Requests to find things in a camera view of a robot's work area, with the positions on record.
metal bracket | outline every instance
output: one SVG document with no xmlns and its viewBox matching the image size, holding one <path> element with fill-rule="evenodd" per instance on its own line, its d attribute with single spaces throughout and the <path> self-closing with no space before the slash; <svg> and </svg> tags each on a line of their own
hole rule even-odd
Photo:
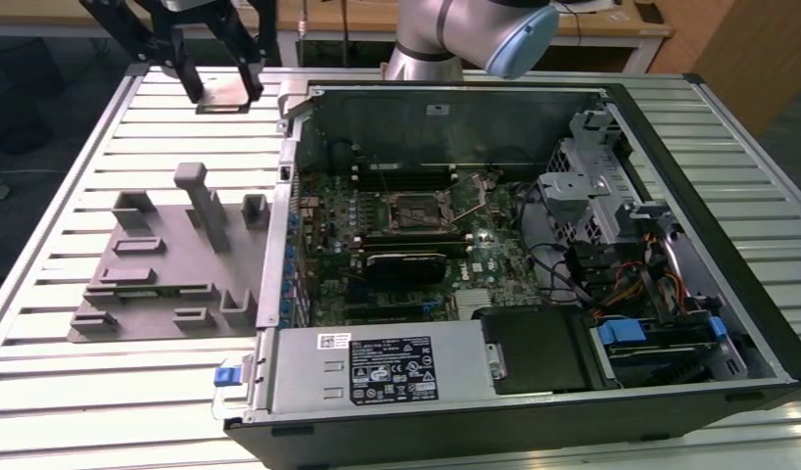
<svg viewBox="0 0 801 470">
<path fill-rule="evenodd" d="M 278 92 L 278 111 L 280 117 L 291 119 L 303 110 L 302 105 L 310 101 L 310 82 L 307 80 L 287 80 L 280 84 Z"/>
</svg>

metal frame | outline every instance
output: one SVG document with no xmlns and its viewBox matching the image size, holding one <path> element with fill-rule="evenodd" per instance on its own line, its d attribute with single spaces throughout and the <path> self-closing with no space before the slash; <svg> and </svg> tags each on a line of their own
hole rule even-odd
<svg viewBox="0 0 801 470">
<path fill-rule="evenodd" d="M 72 164 L 69 173 L 60 184 L 57 194 L 48 205 L 45 215 L 36 225 L 29 241 L 23 248 L 23 253 L 8 274 L 8 279 L 0 288 L 0 345 L 4 342 L 8 328 L 19 314 L 19 311 L 12 308 L 12 303 L 19 295 L 19 286 L 32 284 L 36 281 L 36 261 L 49 255 L 48 242 L 51 241 L 53 227 L 64 210 L 68 209 L 67 206 L 71 202 L 77 183 L 84 174 L 92 169 L 89 165 L 92 156 L 101 151 L 105 145 L 105 137 L 112 135 L 112 131 L 123 117 L 123 112 L 143 81 L 143 77 L 133 76 L 125 76 L 121 80 L 121 84 L 109 99 L 107 109 L 95 125 L 96 131 L 89 136 L 89 140 L 87 140 L 84 150 Z"/>
<path fill-rule="evenodd" d="M 230 68 L 200 72 L 236 76 Z M 212 370 L 228 356 L 250 353 L 255 338 L 84 346 L 63 337 L 79 280 L 92 275 L 115 223 L 107 209 L 117 190 L 147 187 L 157 204 L 176 201 L 160 176 L 176 162 L 201 159 L 226 201 L 246 188 L 271 195 L 278 158 L 270 157 L 280 145 L 274 90 L 286 79 L 307 78 L 379 79 L 379 73 L 267 70 L 270 95 L 248 115 L 205 117 L 215 121 L 199 120 L 180 84 L 157 70 L 124 79 L 0 294 L 0 468 L 259 468 L 211 416 Z M 466 78 L 491 79 L 475 72 Z M 679 75 L 535 73 L 523 80 L 626 84 L 801 337 L 800 191 L 705 86 Z M 643 161 L 633 157 L 633 164 L 662 198 Z M 226 389 L 224 398 L 234 404 L 246 394 Z M 382 468 L 683 470 L 770 468 L 781 461 L 801 469 L 801 401 L 731 416 L 678 440 Z"/>
</svg>

black plastic bracket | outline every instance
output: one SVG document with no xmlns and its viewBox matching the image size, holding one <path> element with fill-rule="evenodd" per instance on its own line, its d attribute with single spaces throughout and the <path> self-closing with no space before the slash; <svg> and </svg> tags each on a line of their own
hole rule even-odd
<svg viewBox="0 0 801 470">
<path fill-rule="evenodd" d="M 705 78 L 698 73 L 683 73 L 682 76 L 685 77 L 685 80 L 687 80 L 687 83 L 690 83 L 691 85 L 707 84 Z"/>
</svg>

white sticker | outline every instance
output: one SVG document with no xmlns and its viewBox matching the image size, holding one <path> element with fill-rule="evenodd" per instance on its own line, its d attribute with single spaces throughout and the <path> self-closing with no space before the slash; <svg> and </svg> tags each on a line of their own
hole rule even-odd
<svg viewBox="0 0 801 470">
<path fill-rule="evenodd" d="M 320 350 L 346 350 L 350 348 L 350 333 L 326 333 L 319 335 Z"/>
<path fill-rule="evenodd" d="M 426 115 L 427 116 L 448 116 L 450 115 L 450 105 L 428 105 L 426 107 Z"/>
<path fill-rule="evenodd" d="M 416 384 L 415 389 L 418 392 L 426 392 L 427 390 L 438 389 L 438 384 L 434 382 L 423 382 L 422 384 Z"/>
</svg>

wooden desk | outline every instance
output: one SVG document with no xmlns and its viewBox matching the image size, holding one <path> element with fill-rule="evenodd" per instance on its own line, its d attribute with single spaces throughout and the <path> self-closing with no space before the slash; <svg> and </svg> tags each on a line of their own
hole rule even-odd
<svg viewBox="0 0 801 470">
<path fill-rule="evenodd" d="M 395 0 L 348 0 L 348 25 L 354 41 L 395 41 L 398 7 Z M 308 39 L 339 40 L 342 31 L 339 0 L 308 0 Z M 279 44 L 284 67 L 296 67 L 298 17 L 300 0 L 279 0 Z M 255 15 L 242 15 L 250 27 L 258 26 Z M 200 33 L 191 31 L 191 37 Z M 611 11 L 567 15 L 553 44 L 634 49 L 625 71 L 646 72 L 663 38 L 673 34 L 666 24 L 645 23 L 633 0 Z M 0 35 L 105 37 L 77 0 L 0 0 Z"/>
<path fill-rule="evenodd" d="M 801 0 L 658 0 L 678 32 L 658 73 L 698 73 L 730 112 L 762 135 L 801 91 Z"/>
<path fill-rule="evenodd" d="M 298 67 L 298 18 L 300 0 L 279 1 L 278 42 L 284 67 Z M 395 42 L 398 24 L 396 0 L 348 0 L 347 23 L 352 41 Z M 310 31 L 307 40 L 340 40 L 342 16 L 339 0 L 308 0 Z M 673 34 L 669 24 L 645 23 L 633 0 L 593 15 L 581 15 L 581 28 L 574 16 L 565 15 L 551 44 L 554 46 L 617 47 L 633 49 L 623 72 L 646 73 L 661 42 Z"/>
</svg>

